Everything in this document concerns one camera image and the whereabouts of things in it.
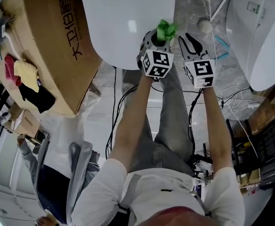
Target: white cube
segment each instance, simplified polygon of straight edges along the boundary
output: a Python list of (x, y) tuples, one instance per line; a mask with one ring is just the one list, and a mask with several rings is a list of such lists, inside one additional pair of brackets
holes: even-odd
[(174, 55), (160, 50), (147, 49), (141, 58), (146, 76), (164, 78), (170, 71)]
[(195, 89), (212, 87), (215, 82), (215, 60), (185, 62), (185, 72)]

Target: cardboard box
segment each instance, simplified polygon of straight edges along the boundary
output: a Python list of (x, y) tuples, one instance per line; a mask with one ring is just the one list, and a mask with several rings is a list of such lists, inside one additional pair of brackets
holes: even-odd
[[(11, 18), (7, 32), (16, 50), (38, 68), (42, 85), (56, 98), (49, 112), (74, 116), (102, 62), (90, 41), (82, 1), (3, 0), (1, 9)], [(5, 40), (2, 57), (7, 53), (13, 55)], [(6, 80), (3, 61), (0, 80), (21, 108), (37, 110)]]
[(5, 127), (19, 135), (26, 134), (34, 138), (39, 129), (39, 121), (28, 110), (21, 109), (14, 103), (9, 109), (10, 120), (5, 123)]

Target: label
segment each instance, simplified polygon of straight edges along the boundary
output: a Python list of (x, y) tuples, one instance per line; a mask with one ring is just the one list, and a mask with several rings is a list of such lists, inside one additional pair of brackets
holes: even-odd
[(257, 4), (257, 3), (249, 2), (248, 5), (247, 5), (247, 10), (249, 10), (249, 11), (255, 13), (255, 14), (258, 14), (259, 9), (260, 9), (260, 5)]

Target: floor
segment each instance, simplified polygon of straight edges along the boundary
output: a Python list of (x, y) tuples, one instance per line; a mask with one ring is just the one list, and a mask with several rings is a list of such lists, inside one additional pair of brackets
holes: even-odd
[[(215, 11), (217, 6), (222, 0), (210, 0), (211, 1), (211, 13)], [(225, 31), (225, 18), (226, 18), (226, 3), (220, 10), (215, 20), (213, 21), (214, 35), (219, 36), (225, 42), (227, 42), (226, 31)], [(211, 57), (215, 57), (214, 44), (212, 35), (206, 35), (199, 31), (197, 27), (198, 20), (200, 18), (209, 17), (209, 3), (208, 0), (176, 0), (175, 13), (174, 13), (174, 23), (176, 23), (179, 28), (177, 36), (184, 35), (186, 32), (192, 34), (198, 34), (201, 36), (209, 46), (209, 54)], [(223, 46), (221, 46), (217, 41), (215, 41), (217, 56), (227, 52)], [(181, 51), (178, 45), (177, 39), (171, 48), (172, 53), (174, 53), (174, 64), (177, 68), (179, 78), (183, 87), (183, 90), (193, 90), (196, 91), (188, 77), (185, 75), (183, 66), (183, 59)], [(235, 85), (239, 89), (245, 89), (249, 86), (242, 70), (232, 51), (228, 51), (229, 56), (218, 60), (216, 72), (217, 79), (214, 89), (216, 94), (221, 93), (221, 91), (231, 85)], [(101, 91), (102, 95), (98, 104), (91, 110), (87, 120), (84, 122), (84, 133), (85, 139), (93, 144), (94, 150), (100, 153), (101, 157), (105, 157), (105, 145), (111, 133), (112, 124), (112, 111), (113, 111), (113, 84), (114, 84), (114, 69), (109, 64), (103, 62), (99, 71), (94, 79), (94, 84)], [(157, 89), (161, 89), (159, 83), (153, 83), (153, 86)], [(229, 88), (222, 92), (223, 98), (228, 98), (238, 90), (234, 87)], [(258, 102), (262, 101), (261, 97), (255, 97), (251, 94), (249, 90), (243, 91), (243, 99), (252, 99)], [(184, 93), (187, 109), (190, 109), (190, 104), (194, 100), (196, 94), (194, 93)], [(116, 80), (116, 101), (119, 102), (121, 98), (121, 70), (117, 69), (117, 80)], [(238, 99), (242, 99), (241, 94), (238, 94)], [(198, 103), (203, 103), (203, 97), (201, 96)], [(243, 109), (252, 101), (242, 101), (233, 111), (238, 111)], [(147, 115), (149, 118), (149, 123), (153, 136), (158, 132), (159, 128), (159, 118), (162, 107), (162, 93), (151, 90)], [(235, 119), (227, 107), (223, 109), (225, 112), (225, 118)], [(245, 108), (241, 111), (235, 113), (239, 119), (246, 119), (253, 112), (250, 108)], [(203, 143), (208, 142), (207, 124), (206, 124), (206, 113), (204, 105), (196, 105), (193, 110), (193, 132), (196, 143), (196, 152), (202, 152)]]

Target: hand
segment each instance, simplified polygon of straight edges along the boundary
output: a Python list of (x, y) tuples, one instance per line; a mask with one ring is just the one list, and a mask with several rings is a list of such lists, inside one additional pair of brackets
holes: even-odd
[(20, 146), (25, 140), (25, 135), (20, 135), (17, 137), (17, 146)]
[(55, 226), (56, 224), (49, 217), (40, 217), (37, 219), (38, 226)]

